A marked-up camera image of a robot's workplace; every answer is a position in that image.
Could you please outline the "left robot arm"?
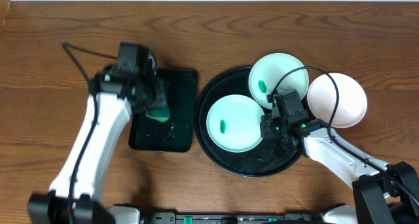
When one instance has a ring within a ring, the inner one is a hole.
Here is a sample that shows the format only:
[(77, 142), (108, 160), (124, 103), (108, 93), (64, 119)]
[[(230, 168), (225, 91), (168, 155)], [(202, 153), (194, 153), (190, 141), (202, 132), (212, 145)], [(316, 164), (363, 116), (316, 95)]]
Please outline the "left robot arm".
[(168, 84), (150, 77), (99, 72), (88, 81), (86, 114), (73, 148), (45, 195), (31, 195), (32, 223), (140, 223), (129, 204), (102, 205), (103, 187), (118, 139), (134, 111), (167, 113)]

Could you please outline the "white round plate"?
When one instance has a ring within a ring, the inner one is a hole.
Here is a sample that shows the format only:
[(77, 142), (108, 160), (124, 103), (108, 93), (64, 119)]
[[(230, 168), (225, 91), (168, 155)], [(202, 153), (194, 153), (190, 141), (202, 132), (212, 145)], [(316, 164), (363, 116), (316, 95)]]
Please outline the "white round plate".
[(328, 122), (336, 93), (339, 93), (339, 101), (332, 127), (349, 128), (359, 123), (367, 112), (366, 93), (356, 80), (342, 73), (321, 75), (311, 83), (307, 101), (312, 114)]

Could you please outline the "green scrubbing sponge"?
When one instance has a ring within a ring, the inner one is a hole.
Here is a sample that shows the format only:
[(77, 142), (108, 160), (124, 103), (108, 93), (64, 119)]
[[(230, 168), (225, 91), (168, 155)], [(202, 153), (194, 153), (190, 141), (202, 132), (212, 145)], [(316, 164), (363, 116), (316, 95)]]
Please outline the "green scrubbing sponge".
[(170, 110), (168, 107), (151, 109), (146, 112), (145, 116), (149, 119), (152, 119), (158, 122), (166, 122), (170, 118)]

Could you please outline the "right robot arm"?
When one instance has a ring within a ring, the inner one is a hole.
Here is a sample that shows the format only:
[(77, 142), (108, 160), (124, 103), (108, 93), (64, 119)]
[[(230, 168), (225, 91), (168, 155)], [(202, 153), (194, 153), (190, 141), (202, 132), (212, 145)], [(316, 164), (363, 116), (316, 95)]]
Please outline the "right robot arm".
[(318, 223), (417, 223), (418, 174), (406, 162), (376, 159), (340, 137), (327, 123), (296, 115), (261, 117), (261, 136), (299, 149), (340, 178), (355, 205), (337, 204), (322, 211)]

